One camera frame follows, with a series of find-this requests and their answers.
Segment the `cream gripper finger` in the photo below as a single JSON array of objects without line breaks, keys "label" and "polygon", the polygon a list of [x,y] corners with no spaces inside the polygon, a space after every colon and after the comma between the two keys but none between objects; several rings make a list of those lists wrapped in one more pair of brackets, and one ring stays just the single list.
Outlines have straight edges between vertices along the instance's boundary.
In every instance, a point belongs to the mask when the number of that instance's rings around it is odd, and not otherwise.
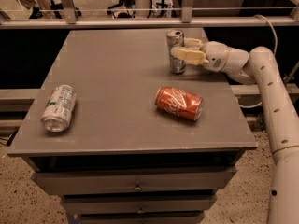
[{"label": "cream gripper finger", "polygon": [[186,47],[197,47],[201,48],[203,46],[203,41],[196,38],[184,38],[184,45]]},{"label": "cream gripper finger", "polygon": [[170,54],[192,65],[201,65],[208,62],[206,54],[197,47],[173,47]]}]

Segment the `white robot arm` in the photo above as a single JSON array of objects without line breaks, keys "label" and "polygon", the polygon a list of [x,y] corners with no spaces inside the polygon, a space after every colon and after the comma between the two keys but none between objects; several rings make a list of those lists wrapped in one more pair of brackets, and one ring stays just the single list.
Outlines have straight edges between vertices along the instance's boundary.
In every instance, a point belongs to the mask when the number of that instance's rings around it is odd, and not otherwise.
[{"label": "white robot arm", "polygon": [[274,53],[266,47],[246,52],[215,41],[187,38],[183,47],[171,48],[170,54],[188,64],[223,72],[239,83],[257,85],[276,165],[267,224],[299,224],[299,116]]}]

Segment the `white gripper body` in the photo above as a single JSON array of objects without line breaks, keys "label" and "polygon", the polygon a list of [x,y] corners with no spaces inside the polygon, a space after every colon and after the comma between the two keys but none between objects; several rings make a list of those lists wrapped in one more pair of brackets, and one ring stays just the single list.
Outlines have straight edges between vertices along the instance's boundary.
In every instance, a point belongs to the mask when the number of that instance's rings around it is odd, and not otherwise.
[{"label": "white gripper body", "polygon": [[249,60],[249,54],[241,49],[231,48],[223,43],[211,41],[201,48],[206,55],[203,67],[212,72],[238,75]]}]

